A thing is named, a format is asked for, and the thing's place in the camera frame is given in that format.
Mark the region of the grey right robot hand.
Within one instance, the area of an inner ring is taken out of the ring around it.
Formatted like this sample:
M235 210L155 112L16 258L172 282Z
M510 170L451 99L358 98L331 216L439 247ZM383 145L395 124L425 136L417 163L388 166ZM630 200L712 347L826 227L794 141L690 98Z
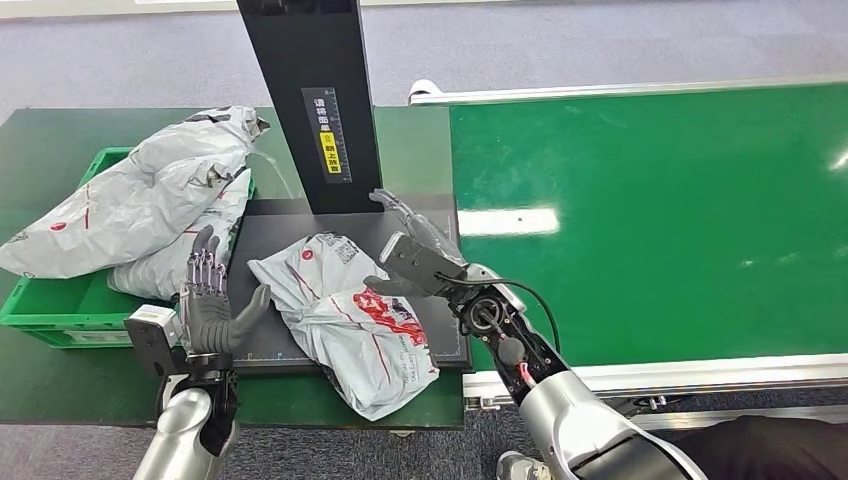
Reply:
M462 256L457 244L450 239L449 235L444 230L440 229L428 217L416 213L393 193L385 189L378 188L369 193L368 197L371 201L382 204L385 210L396 213L411 238L417 240L419 243L431 250L442 254L453 263L462 266L466 266L468 264ZM426 292L412 281L390 271L387 267L384 267L383 270L388 273L387 279L369 275L363 280L364 284L377 294L383 296L403 297L430 296L430 293Z

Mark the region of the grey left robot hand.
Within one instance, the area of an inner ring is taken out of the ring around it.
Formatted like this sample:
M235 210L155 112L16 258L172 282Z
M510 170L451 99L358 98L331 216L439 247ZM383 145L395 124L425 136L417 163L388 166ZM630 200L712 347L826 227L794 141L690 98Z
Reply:
M192 354L224 354L237 350L253 335L268 310L271 289L259 285L250 302L234 314L227 295L226 266L217 259L219 237L211 225L196 234L179 291L179 317L184 347Z

